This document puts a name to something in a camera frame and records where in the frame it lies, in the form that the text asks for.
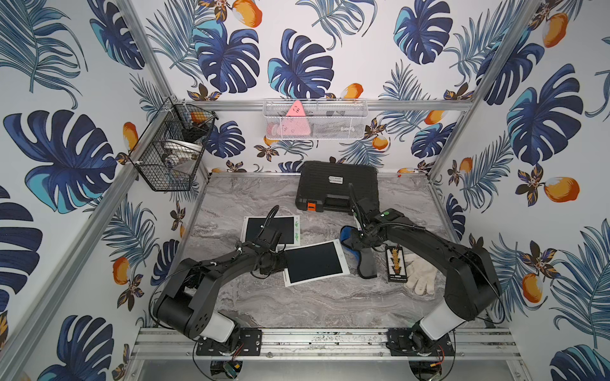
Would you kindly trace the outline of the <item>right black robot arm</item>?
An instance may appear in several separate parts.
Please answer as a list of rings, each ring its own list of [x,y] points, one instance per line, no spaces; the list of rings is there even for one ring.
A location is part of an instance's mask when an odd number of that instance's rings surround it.
[[[448,241],[394,209],[380,211],[368,198],[358,199],[353,185],[348,189],[359,226],[343,227],[340,242],[357,257],[360,277],[376,277],[375,249],[391,241],[431,264],[446,281],[443,301],[412,327],[390,330],[387,348],[398,357],[456,354],[450,333],[500,300],[501,285],[490,254]]]

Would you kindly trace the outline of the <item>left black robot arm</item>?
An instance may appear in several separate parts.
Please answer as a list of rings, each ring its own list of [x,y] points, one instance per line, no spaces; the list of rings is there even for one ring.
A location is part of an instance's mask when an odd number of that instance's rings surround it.
[[[181,333],[200,346],[217,344],[221,354],[234,354],[241,346],[238,323],[215,311],[223,286],[250,274],[266,279],[287,268],[285,249],[278,249],[281,232],[273,227],[280,207],[274,206],[251,241],[239,241],[235,249],[212,260],[182,260],[165,278],[163,291],[152,307],[161,325]]]

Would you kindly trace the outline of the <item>blue grey microfibre cloth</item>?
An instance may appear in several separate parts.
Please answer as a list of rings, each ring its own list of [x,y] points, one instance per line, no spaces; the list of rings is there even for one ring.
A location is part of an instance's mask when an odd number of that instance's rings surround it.
[[[362,279],[377,277],[376,259],[372,246],[366,241],[364,234],[356,227],[345,225],[341,228],[339,241],[342,248],[357,259],[357,274]]]

